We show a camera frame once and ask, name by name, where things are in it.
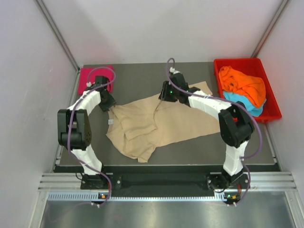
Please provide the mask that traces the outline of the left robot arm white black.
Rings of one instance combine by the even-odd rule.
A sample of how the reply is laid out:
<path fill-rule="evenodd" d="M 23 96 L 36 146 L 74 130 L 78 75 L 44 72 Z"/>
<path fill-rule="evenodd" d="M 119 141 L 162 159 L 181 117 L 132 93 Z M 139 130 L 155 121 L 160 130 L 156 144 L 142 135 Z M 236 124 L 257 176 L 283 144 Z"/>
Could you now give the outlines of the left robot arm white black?
<path fill-rule="evenodd" d="M 82 182 L 91 188 L 111 187 L 109 178 L 102 173 L 103 164 L 92 147 L 92 131 L 89 115 L 99 107 L 108 112 L 116 101 L 107 90 L 110 80 L 97 76 L 94 83 L 88 83 L 80 98 L 67 109 L 57 113 L 58 143 L 65 147 L 71 156 L 83 167 Z"/>

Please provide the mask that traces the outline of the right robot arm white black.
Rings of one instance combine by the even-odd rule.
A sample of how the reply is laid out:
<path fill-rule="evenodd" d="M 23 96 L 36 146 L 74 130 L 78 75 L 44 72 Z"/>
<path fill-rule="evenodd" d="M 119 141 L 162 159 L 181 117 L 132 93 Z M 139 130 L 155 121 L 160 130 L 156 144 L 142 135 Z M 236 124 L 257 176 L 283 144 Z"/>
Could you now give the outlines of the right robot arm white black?
<path fill-rule="evenodd" d="M 171 74 L 169 81 L 162 84 L 159 99 L 166 102 L 180 102 L 203 111 L 219 122 L 220 135 L 226 144 L 225 161 L 221 174 L 209 177 L 209 188 L 221 190 L 233 188 L 243 175 L 243 157 L 254 125 L 246 112 L 230 102 L 214 99 L 197 87 L 189 87 L 180 72 Z"/>

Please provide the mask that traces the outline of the beige t shirt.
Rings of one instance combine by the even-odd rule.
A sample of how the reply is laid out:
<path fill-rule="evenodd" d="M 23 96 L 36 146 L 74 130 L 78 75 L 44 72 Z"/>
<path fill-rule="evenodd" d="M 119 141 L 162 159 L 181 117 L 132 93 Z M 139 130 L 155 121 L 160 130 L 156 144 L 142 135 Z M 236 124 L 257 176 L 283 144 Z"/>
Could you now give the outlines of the beige t shirt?
<path fill-rule="evenodd" d="M 219 133 L 218 120 L 153 95 L 112 107 L 106 136 L 124 156 L 146 163 L 157 147 Z"/>

